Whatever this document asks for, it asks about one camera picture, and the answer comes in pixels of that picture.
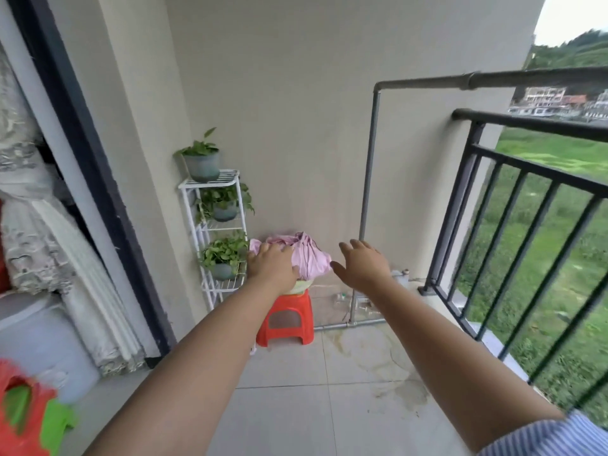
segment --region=lace curtain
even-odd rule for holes
[[[34,142],[36,122],[0,46],[2,245],[11,283],[58,291],[104,376],[133,371],[143,349],[101,260],[63,204]]]

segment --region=blue striped shirt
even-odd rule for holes
[[[565,421],[538,421],[499,438],[478,456],[608,455],[608,432],[581,412]]]

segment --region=grass field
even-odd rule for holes
[[[497,150],[608,183],[608,144],[507,128]],[[510,167],[504,167],[500,173],[457,283],[465,295],[471,288],[518,174],[518,170]],[[476,291],[469,316],[471,321],[483,320],[548,186],[548,180],[528,175],[497,251]],[[589,198],[590,195],[583,191],[565,186],[559,188],[498,313],[490,322],[490,329],[502,342],[506,341],[528,305]],[[534,370],[607,270],[608,201],[604,201],[511,349],[524,370],[528,373]],[[606,369],[608,298],[604,297],[536,385],[555,404],[567,409]],[[608,426],[607,392],[602,391],[584,409],[593,421],[603,426]]]

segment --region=plant stand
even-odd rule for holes
[[[196,258],[199,253],[205,249],[214,239],[220,238],[222,233],[231,230],[242,230],[247,239],[247,226],[245,225],[245,211],[243,210],[243,199],[241,197],[241,185],[239,183],[239,172],[236,169],[220,169],[220,175],[217,180],[207,183],[195,182],[192,179],[186,179],[179,185],[179,190],[182,193],[182,200],[188,216],[188,224],[190,226],[190,235]],[[201,191],[203,188],[228,187],[236,185],[238,194],[239,214],[236,218],[227,222],[217,222],[213,219],[206,219],[201,214],[200,222],[197,224],[197,206],[196,201],[201,199]],[[232,292],[238,289],[245,281],[246,262],[241,262],[236,277],[230,280],[219,282],[214,280],[211,272],[199,264],[201,269],[201,289],[205,292],[207,299],[207,308],[209,312],[215,307],[217,300],[224,301],[224,293]]]

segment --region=sky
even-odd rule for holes
[[[589,29],[608,30],[608,0],[547,0],[535,44],[558,46]]]

